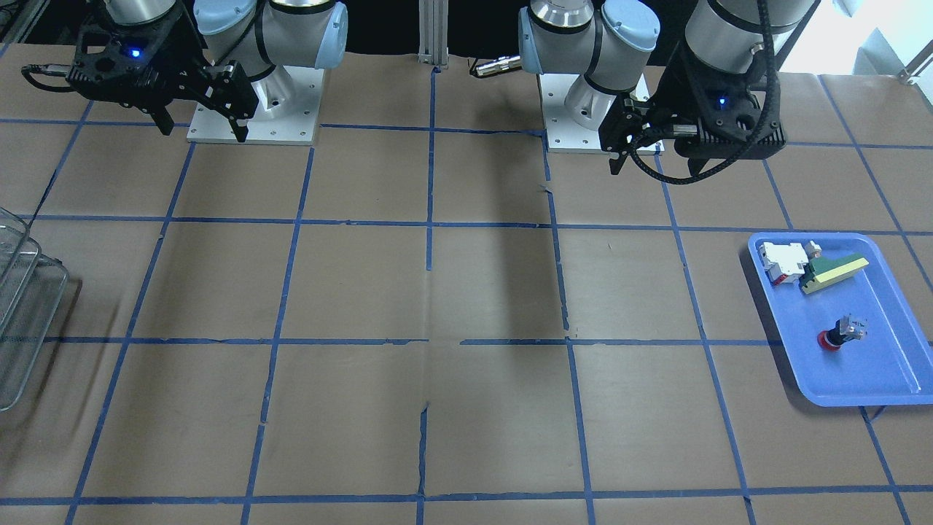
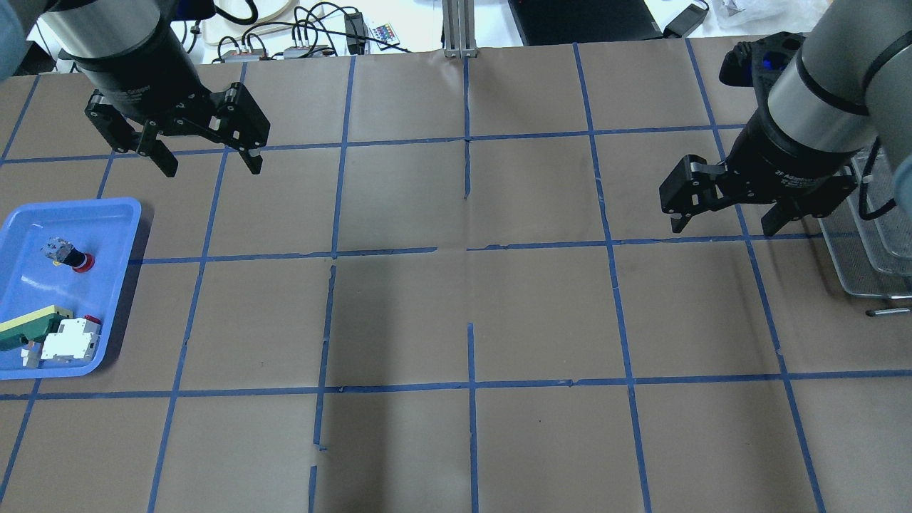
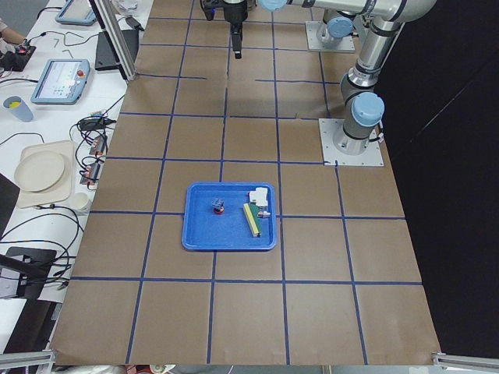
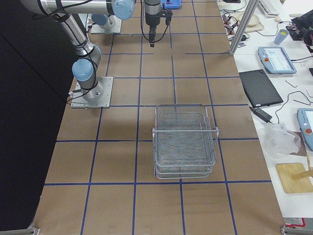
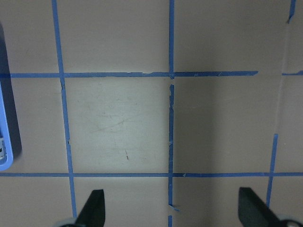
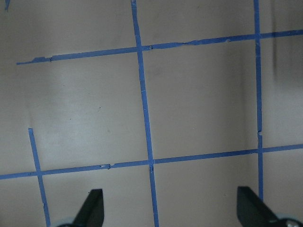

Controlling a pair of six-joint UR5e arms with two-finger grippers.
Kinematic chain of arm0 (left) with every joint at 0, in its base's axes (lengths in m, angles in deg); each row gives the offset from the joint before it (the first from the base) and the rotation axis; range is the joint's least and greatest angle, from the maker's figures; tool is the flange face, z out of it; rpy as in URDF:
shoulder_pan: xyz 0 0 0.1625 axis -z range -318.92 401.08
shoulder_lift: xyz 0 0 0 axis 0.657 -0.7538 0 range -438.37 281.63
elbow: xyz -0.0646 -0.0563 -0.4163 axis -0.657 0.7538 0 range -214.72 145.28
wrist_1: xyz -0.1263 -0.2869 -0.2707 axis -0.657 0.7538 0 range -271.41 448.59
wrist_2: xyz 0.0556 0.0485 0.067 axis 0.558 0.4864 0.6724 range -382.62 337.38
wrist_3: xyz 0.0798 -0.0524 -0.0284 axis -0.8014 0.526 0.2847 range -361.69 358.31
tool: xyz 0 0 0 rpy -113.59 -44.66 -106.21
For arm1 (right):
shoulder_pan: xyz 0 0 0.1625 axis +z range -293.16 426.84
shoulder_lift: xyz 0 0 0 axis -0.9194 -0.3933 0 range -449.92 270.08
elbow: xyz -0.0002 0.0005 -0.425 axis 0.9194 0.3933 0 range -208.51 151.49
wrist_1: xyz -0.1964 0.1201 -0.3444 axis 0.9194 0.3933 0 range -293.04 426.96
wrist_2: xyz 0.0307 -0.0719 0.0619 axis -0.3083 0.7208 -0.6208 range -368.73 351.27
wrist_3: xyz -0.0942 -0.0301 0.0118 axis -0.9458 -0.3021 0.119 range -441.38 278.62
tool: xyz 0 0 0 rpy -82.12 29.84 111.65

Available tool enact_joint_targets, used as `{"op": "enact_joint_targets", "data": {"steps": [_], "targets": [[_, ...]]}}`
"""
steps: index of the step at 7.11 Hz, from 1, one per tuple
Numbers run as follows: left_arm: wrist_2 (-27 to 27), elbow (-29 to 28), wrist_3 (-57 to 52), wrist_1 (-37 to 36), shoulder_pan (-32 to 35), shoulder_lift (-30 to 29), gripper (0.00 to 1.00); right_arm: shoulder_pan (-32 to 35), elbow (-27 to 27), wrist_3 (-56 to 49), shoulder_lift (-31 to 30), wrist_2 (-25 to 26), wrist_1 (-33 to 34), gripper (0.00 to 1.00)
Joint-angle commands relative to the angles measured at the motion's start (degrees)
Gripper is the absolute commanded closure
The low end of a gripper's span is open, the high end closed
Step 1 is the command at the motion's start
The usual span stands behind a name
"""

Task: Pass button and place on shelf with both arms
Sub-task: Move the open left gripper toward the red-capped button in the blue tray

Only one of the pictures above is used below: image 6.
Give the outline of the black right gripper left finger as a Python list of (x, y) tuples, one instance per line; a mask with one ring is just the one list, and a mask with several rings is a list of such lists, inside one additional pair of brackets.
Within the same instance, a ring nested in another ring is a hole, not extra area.
[(93, 189), (89, 192), (71, 226), (102, 227), (104, 218), (103, 190)]

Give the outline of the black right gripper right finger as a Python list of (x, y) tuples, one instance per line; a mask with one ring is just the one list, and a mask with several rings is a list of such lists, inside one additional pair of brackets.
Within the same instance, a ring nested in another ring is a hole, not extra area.
[(243, 227), (273, 227), (279, 218), (248, 186), (237, 188), (237, 218)]

